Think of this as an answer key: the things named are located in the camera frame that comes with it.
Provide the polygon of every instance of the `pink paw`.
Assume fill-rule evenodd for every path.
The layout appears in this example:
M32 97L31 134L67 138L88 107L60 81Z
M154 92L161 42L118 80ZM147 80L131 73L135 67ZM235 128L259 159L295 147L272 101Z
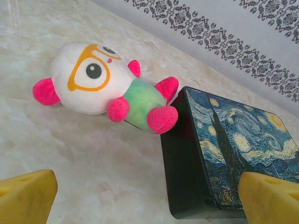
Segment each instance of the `pink paw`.
M147 122L156 134L163 134L171 130L178 120L178 111L173 106L162 106L152 109Z
M126 119L129 113L129 103L124 97L119 97L110 102L107 114L112 122L119 123Z

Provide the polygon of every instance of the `marble surface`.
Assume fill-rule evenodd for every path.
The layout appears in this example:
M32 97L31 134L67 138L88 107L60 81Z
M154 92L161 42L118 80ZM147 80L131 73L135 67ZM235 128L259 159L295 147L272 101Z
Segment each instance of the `marble surface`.
M59 47L89 41L137 58L152 84L191 86L281 117L299 143L299 119L89 0L0 0L0 179L53 169L58 194L49 224L245 224L176 220L168 208L160 138L106 115L44 107L32 86Z

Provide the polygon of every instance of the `yellow cheese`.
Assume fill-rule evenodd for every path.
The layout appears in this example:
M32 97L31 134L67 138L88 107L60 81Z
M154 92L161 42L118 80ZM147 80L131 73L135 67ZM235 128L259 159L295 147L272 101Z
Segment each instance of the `yellow cheese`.
M46 224L57 187L52 170L0 181L0 224Z
M299 184L245 172L238 193L249 224L299 224Z

